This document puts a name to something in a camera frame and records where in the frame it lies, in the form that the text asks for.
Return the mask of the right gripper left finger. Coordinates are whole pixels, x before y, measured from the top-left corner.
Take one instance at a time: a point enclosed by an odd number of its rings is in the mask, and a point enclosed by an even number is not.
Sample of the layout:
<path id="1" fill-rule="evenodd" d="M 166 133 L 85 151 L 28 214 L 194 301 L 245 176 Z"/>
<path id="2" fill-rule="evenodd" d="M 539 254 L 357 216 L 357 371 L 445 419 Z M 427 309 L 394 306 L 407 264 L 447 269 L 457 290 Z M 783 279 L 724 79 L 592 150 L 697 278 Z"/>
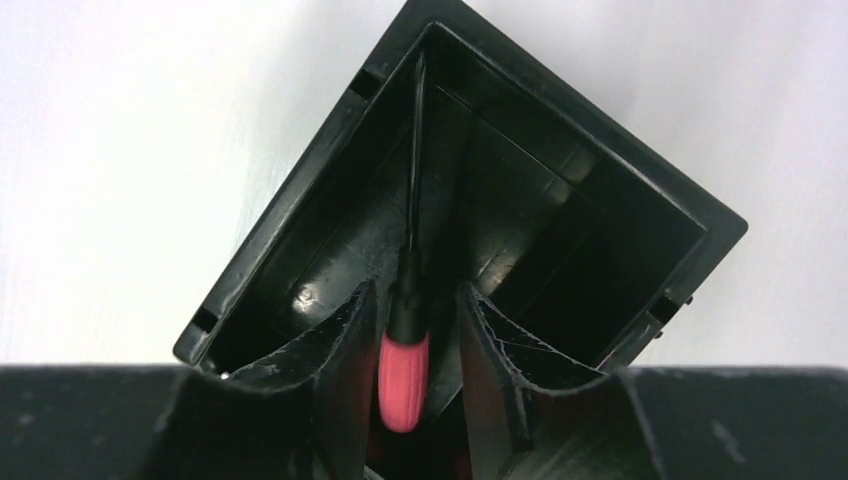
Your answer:
<path id="1" fill-rule="evenodd" d="M 369 433 L 376 286 L 222 379 L 192 372 L 157 419 L 145 479 L 361 479 Z"/>

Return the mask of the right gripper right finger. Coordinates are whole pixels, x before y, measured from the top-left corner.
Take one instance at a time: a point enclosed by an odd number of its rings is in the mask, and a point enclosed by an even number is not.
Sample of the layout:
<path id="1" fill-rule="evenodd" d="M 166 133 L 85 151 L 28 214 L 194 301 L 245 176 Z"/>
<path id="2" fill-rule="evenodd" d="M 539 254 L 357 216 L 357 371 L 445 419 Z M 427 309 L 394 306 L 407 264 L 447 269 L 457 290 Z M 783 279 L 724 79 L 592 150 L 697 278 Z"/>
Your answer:
<path id="1" fill-rule="evenodd" d="M 660 478 L 621 377 L 560 352 L 471 284 L 457 290 L 457 319 L 473 478 Z"/>

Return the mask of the red handled screwdriver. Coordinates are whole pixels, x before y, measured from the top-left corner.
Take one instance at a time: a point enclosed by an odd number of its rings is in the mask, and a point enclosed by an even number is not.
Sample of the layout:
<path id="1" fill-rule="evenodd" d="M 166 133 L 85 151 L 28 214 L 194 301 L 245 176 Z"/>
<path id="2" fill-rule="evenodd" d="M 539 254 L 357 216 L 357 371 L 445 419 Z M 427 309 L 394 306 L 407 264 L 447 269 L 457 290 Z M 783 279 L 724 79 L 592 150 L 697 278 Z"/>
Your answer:
<path id="1" fill-rule="evenodd" d="M 411 152 L 408 170 L 405 240 L 378 361 L 378 406 L 383 424 L 408 433 L 418 425 L 427 394 L 429 333 L 421 313 L 422 264 L 419 245 L 421 159 L 427 61 L 420 54 L 414 70 Z"/>

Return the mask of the black plastic bin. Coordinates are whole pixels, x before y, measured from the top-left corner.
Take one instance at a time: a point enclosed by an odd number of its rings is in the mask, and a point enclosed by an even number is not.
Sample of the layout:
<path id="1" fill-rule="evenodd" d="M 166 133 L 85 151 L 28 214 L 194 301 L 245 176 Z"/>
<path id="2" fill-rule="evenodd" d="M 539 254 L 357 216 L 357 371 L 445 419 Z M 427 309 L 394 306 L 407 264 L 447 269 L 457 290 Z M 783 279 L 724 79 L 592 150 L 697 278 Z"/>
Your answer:
<path id="1" fill-rule="evenodd" d="M 179 336 L 180 361 L 233 372 L 321 322 L 365 280 L 387 314 L 418 60 L 425 420 L 461 388 L 459 284 L 609 369 L 638 356 L 746 233 L 740 215 L 468 5 L 409 1 Z"/>

